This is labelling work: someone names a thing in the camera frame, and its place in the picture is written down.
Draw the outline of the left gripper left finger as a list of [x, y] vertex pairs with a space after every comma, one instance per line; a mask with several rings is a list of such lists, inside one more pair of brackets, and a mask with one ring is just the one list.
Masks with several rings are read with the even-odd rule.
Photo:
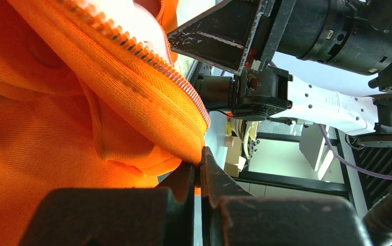
[[57, 189], [20, 245], [192, 245], [195, 168], [181, 163], [154, 188]]

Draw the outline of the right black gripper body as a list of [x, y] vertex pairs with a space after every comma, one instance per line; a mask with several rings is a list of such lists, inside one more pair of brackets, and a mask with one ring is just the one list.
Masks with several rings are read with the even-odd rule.
[[392, 75], [392, 1], [263, 1], [250, 59], [264, 69], [275, 52]]

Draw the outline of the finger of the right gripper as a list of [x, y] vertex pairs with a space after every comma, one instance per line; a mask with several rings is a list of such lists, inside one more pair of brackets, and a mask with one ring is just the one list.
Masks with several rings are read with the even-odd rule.
[[173, 52], [240, 74], [261, 18], [262, 1], [221, 1], [171, 31]]

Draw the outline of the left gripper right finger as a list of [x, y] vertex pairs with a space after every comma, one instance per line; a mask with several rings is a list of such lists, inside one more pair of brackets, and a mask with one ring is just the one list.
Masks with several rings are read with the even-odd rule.
[[204, 245], [371, 245], [343, 198], [256, 197], [217, 164], [209, 147], [200, 163]]

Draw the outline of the orange zip-up jacket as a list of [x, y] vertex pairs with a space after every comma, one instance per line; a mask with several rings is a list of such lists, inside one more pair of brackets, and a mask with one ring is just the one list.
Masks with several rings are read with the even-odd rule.
[[152, 188], [210, 125], [176, 68], [178, 1], [0, 1], [0, 245], [59, 188]]

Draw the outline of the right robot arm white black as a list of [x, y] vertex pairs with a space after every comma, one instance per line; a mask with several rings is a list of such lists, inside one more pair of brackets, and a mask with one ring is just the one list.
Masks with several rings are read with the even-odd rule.
[[191, 79], [210, 111], [392, 147], [392, 1], [221, 1], [168, 40], [232, 74]]

